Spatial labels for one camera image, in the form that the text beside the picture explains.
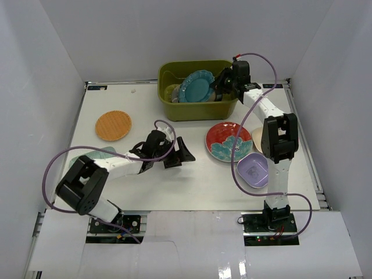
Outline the teal scalloped round plate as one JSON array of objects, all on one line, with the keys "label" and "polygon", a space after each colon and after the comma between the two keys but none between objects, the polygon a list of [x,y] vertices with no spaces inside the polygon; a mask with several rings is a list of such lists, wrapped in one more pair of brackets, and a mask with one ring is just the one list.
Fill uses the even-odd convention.
[{"label": "teal scalloped round plate", "polygon": [[198,70],[190,74],[180,85],[179,102],[213,102],[216,98],[209,85],[214,81],[210,71]]}]

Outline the red floral round plate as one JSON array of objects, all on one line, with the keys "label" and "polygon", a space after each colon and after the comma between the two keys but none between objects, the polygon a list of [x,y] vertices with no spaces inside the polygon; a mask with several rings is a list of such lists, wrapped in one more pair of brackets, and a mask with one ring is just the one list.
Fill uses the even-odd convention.
[{"label": "red floral round plate", "polygon": [[[206,133],[205,142],[209,153],[217,160],[231,162],[233,144],[240,125],[225,121],[211,127]],[[252,136],[245,128],[241,129],[235,145],[234,162],[239,162],[253,148]]]}]

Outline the grey reindeer round plate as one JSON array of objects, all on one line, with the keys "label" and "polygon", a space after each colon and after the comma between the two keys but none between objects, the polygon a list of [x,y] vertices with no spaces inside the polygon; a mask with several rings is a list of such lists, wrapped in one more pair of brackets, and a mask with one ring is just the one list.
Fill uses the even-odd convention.
[{"label": "grey reindeer round plate", "polygon": [[172,90],[171,95],[170,95],[170,102],[171,103],[178,103],[179,102],[179,92],[180,92],[179,87],[175,87]]}]

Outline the orange woven rattan plate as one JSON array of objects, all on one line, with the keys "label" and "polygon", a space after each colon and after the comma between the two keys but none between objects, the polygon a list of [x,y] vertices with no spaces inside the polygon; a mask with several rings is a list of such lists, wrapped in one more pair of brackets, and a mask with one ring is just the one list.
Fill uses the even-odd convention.
[{"label": "orange woven rattan plate", "polygon": [[131,130],[131,117],[121,110],[104,113],[95,123],[97,136],[107,142],[124,138]]}]

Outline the mint green rectangular plate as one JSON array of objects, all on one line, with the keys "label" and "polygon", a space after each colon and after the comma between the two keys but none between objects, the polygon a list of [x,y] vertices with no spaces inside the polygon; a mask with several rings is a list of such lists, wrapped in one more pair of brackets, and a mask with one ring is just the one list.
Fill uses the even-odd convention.
[{"label": "mint green rectangular plate", "polygon": [[113,154],[111,154],[111,152],[116,152],[116,150],[114,149],[114,147],[112,146],[107,146],[107,147],[104,147],[102,148],[104,151],[106,152],[103,152],[103,151],[90,151],[90,152],[87,152],[87,153],[84,153],[84,154],[80,154],[74,158],[72,158],[69,162],[69,166],[68,168],[71,168],[72,165],[75,163],[75,161],[80,157],[80,156],[87,156],[88,158],[94,160],[94,159],[108,159],[108,158],[112,158],[114,157]]}]

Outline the purple square panda dish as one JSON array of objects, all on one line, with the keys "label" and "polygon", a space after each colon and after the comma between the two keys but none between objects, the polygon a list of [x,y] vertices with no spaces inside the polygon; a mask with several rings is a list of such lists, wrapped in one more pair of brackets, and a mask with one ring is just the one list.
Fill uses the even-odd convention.
[{"label": "purple square panda dish", "polygon": [[268,183],[267,159],[260,153],[250,153],[237,164],[238,174],[252,188],[261,189]]}]

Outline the black rimmed beige plate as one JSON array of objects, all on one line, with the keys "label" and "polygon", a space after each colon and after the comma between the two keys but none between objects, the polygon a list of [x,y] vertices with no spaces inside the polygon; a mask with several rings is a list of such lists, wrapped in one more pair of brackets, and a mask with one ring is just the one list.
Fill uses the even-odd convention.
[{"label": "black rimmed beige plate", "polygon": [[164,99],[167,101],[167,102],[170,102],[170,95],[171,95],[171,92],[172,90],[175,88],[175,87],[180,87],[179,84],[173,84],[173,85],[170,85],[168,87],[166,87],[165,91],[164,91]]}]

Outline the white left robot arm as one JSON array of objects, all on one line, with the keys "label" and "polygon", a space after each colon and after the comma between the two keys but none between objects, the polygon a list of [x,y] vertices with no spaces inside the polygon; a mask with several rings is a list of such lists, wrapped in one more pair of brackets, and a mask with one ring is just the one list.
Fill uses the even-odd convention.
[{"label": "white left robot arm", "polygon": [[157,128],[151,131],[146,141],[136,144],[123,156],[107,159],[79,156],[56,187],[56,194],[79,215],[100,219],[109,231],[116,232],[123,225],[123,211],[101,197],[109,180],[144,173],[155,162],[162,162],[168,169],[194,161],[195,157],[181,137],[173,141],[168,131]]}]

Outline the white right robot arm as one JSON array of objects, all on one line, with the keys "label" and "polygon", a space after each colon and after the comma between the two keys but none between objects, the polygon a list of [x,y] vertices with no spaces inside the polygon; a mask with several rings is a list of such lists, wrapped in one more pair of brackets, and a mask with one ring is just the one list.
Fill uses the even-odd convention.
[{"label": "white right robot arm", "polygon": [[264,199],[263,227],[277,231],[289,218],[289,167],[299,148],[298,119],[285,113],[264,96],[261,87],[251,82],[250,65],[234,60],[210,85],[217,94],[234,94],[262,122],[261,149],[268,162],[268,189]]}]

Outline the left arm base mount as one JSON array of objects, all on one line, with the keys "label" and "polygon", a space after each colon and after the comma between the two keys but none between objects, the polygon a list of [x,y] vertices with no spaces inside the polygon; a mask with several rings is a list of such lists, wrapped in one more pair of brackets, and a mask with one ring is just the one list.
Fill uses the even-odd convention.
[{"label": "left arm base mount", "polygon": [[91,218],[85,242],[87,244],[141,244],[145,229],[142,216],[119,214],[112,223]]}]

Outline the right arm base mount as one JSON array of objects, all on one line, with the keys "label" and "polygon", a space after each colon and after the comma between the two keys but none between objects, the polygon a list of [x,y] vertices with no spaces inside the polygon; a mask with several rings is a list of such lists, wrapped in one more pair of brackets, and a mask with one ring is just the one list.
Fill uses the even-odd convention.
[{"label": "right arm base mount", "polygon": [[262,213],[242,213],[237,223],[242,226],[244,245],[259,246],[297,246],[300,244],[294,214],[271,220],[268,209]]}]

